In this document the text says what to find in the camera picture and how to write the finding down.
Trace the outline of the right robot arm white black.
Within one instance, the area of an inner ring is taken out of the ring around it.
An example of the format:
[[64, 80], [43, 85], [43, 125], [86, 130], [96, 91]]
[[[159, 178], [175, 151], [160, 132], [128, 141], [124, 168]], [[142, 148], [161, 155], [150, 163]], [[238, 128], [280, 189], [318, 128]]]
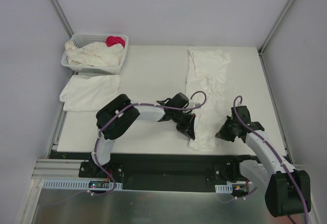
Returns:
[[311, 182], [305, 170], [296, 169], [272, 146], [268, 134], [257, 121], [251, 121], [246, 106], [233, 106], [231, 116], [216, 134], [225, 141], [236, 138], [252, 149], [258, 160], [243, 160], [230, 167], [235, 180], [252, 181], [265, 194], [268, 211], [274, 217], [303, 214], [309, 223]]

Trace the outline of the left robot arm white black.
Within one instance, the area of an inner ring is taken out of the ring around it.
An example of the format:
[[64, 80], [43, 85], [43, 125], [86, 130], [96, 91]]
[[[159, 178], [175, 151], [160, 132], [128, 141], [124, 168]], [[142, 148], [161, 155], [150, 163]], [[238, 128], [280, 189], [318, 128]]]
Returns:
[[154, 122], [173, 121], [176, 130], [189, 139], [195, 139], [194, 123], [199, 109], [198, 103], [190, 101], [183, 93], [173, 98], [151, 103], [132, 102], [126, 94], [120, 94], [97, 114], [98, 138], [91, 153], [93, 163], [90, 171], [96, 177], [104, 177], [108, 172], [107, 163], [115, 141], [120, 138], [137, 120]]

